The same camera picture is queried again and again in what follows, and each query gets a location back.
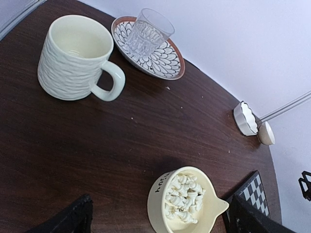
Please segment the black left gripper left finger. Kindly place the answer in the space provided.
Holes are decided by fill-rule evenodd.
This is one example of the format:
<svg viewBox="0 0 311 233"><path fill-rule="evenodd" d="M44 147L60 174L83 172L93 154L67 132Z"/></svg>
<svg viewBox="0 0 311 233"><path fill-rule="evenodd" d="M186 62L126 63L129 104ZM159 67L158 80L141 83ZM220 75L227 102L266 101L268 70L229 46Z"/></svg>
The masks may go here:
<svg viewBox="0 0 311 233"><path fill-rule="evenodd" d="M89 233L93 219L93 201L89 194L77 200L29 233Z"/></svg>

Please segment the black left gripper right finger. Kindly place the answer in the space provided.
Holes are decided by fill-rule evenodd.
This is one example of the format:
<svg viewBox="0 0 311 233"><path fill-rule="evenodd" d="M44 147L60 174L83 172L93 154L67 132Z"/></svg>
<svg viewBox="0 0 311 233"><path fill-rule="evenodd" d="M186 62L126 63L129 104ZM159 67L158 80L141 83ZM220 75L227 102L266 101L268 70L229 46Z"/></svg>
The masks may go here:
<svg viewBox="0 0 311 233"><path fill-rule="evenodd" d="M251 206L237 195L229 206L230 233L294 233Z"/></svg>

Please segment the white chess pieces pile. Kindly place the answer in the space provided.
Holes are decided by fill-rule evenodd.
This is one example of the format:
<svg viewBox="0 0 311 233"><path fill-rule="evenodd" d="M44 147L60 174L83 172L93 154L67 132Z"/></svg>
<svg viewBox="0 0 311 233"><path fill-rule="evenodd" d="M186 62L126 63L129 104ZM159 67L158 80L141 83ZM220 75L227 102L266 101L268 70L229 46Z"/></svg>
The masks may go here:
<svg viewBox="0 0 311 233"><path fill-rule="evenodd" d="M196 215L203 207L206 190L197 182L197 177L188 174L176 175L165 194L165 217L179 219L186 224L196 224Z"/></svg>

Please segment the black and white chessboard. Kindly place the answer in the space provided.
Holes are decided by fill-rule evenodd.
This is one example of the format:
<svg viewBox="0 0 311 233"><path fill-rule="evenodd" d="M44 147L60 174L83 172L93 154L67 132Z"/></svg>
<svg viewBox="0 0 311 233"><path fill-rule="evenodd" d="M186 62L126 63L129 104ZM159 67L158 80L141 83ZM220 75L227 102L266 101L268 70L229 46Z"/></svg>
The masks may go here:
<svg viewBox="0 0 311 233"><path fill-rule="evenodd" d="M251 206L271 218L269 207L258 170L251 172L233 191L225 197L231 203L234 195L246 200Z"/></svg>

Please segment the cream bowl with spout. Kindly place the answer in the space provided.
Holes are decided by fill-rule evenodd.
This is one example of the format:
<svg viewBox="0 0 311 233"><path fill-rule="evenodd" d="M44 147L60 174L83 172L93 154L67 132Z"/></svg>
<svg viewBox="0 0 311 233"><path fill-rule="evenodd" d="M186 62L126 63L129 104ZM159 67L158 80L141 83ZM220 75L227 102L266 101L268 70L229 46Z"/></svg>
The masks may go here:
<svg viewBox="0 0 311 233"><path fill-rule="evenodd" d="M228 208L207 175L192 166L161 175L147 201L148 218L157 233L209 233Z"/></svg>

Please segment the small cream bowl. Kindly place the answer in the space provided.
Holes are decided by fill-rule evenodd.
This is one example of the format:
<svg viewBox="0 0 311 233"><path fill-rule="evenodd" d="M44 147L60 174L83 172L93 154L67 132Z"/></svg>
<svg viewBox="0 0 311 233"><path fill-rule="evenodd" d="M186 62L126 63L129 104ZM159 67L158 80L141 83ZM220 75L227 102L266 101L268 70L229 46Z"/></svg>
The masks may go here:
<svg viewBox="0 0 311 233"><path fill-rule="evenodd" d="M262 123L258 131L258 139L264 145L274 145L276 143L274 133L270 124L266 121Z"/></svg>

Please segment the white scalloped bowl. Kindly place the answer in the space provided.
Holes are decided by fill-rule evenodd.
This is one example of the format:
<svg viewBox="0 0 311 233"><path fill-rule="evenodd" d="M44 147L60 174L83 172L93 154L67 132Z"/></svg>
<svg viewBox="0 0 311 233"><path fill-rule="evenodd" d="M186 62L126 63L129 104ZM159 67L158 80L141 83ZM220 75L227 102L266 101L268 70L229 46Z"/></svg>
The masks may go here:
<svg viewBox="0 0 311 233"><path fill-rule="evenodd" d="M241 101L233 110L235 122L245 136L254 136L258 133L258 125L251 108L247 103Z"/></svg>

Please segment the patterned saucer plate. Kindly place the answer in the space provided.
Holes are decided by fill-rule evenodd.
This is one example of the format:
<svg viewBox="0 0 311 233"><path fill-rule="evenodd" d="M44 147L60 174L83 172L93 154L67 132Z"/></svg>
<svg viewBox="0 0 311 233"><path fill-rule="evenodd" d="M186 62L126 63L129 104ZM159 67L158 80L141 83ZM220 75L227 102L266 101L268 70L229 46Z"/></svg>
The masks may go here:
<svg viewBox="0 0 311 233"><path fill-rule="evenodd" d="M171 39L162 43L150 56L137 58L125 47L131 33L135 17L119 17L112 22L111 32L115 45L125 59L138 70L165 80L178 80L185 72L185 62L177 46Z"/></svg>

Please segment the clear glass tumbler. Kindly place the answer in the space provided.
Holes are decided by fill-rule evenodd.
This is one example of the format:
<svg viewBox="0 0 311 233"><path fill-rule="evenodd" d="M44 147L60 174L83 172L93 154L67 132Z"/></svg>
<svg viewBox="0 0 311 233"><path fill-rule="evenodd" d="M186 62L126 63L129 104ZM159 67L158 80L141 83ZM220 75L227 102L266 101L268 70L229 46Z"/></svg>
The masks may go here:
<svg viewBox="0 0 311 233"><path fill-rule="evenodd" d="M143 8L127 37L126 49L138 58L148 57L174 33L174 26L165 16Z"/></svg>

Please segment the aluminium frame post right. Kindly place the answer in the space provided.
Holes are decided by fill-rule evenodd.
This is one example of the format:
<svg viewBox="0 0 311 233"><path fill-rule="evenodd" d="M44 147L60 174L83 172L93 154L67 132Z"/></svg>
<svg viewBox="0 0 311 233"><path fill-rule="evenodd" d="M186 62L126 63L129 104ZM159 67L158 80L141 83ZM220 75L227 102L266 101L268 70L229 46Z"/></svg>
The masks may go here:
<svg viewBox="0 0 311 233"><path fill-rule="evenodd" d="M259 120L263 123L263 122L266 122L266 121L269 121L273 118L276 118L286 112L288 112L289 110L299 106L299 105L302 105L308 101L311 100L311 91L308 91L307 93L303 94L302 96L294 99L293 101L281 106L280 108L262 116L259 118Z"/></svg>

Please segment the aluminium frame post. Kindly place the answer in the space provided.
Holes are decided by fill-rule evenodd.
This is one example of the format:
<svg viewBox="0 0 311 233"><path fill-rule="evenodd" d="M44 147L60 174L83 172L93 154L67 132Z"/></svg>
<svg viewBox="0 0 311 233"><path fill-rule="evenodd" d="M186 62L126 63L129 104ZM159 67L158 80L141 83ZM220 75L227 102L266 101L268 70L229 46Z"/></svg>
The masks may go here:
<svg viewBox="0 0 311 233"><path fill-rule="evenodd" d="M266 121L269 121L273 118L276 118L286 112L288 112L289 110L299 106L299 105L302 105L308 101L311 100L311 91L308 91L307 93L303 94L302 96L294 99L293 101L281 106L280 108L262 116L259 118L259 120L263 123L263 122L266 122Z"/></svg>
<svg viewBox="0 0 311 233"><path fill-rule="evenodd" d="M45 0L0 0L0 39Z"/></svg>

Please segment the aluminium frame post left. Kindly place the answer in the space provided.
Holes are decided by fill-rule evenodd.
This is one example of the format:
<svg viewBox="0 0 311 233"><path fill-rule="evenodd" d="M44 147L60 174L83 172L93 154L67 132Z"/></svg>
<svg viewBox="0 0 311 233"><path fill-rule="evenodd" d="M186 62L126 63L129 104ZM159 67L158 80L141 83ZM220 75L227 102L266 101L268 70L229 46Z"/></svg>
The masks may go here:
<svg viewBox="0 0 311 233"><path fill-rule="evenodd" d="M0 39L45 0L0 0Z"/></svg>

